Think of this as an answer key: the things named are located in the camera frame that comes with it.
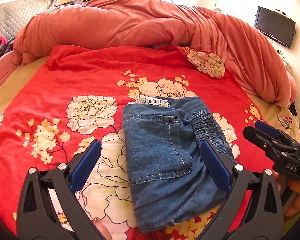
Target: gray quilted headboard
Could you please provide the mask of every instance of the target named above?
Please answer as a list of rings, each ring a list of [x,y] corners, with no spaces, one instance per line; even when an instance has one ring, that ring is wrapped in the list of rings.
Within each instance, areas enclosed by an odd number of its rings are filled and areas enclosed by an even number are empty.
[[[0,36],[11,39],[33,15],[54,6],[57,0],[17,0],[0,4]]]

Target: black tv screen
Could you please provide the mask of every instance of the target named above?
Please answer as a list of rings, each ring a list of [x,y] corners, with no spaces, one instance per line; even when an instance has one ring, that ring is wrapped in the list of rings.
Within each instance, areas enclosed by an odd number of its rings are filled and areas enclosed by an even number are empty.
[[[284,15],[259,6],[254,27],[279,44],[291,48],[296,23]]]

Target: red floral blanket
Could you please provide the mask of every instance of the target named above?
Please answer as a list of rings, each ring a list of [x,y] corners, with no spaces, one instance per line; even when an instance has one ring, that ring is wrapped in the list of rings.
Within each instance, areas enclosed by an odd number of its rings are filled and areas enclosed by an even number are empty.
[[[55,168],[96,138],[102,142],[102,155],[76,193],[89,217],[101,218],[113,239],[198,236],[217,208],[160,232],[144,235],[138,230],[127,181],[122,109],[136,94],[197,95],[213,113],[237,160],[252,171],[270,168],[272,162],[242,136],[243,128],[261,117],[224,63],[212,53],[184,47],[55,47],[0,116],[3,221],[15,232],[19,194],[30,167]],[[53,191],[51,195],[60,222],[69,228]],[[246,195],[232,228],[239,225],[248,200]]]

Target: denim shorts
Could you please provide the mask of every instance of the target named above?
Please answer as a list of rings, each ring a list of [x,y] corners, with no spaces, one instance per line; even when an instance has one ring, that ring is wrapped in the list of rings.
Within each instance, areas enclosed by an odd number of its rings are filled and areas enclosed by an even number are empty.
[[[123,109],[128,180],[134,214],[144,233],[173,226],[222,203],[198,144],[209,139],[235,163],[231,147],[198,97],[170,99],[170,107]]]

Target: denim pocket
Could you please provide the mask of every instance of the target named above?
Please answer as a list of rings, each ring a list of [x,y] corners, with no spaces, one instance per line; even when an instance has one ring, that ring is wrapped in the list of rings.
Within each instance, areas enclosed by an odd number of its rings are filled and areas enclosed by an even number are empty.
[[[191,172],[191,156],[183,150],[177,116],[141,114],[123,121],[130,186],[170,179]]]

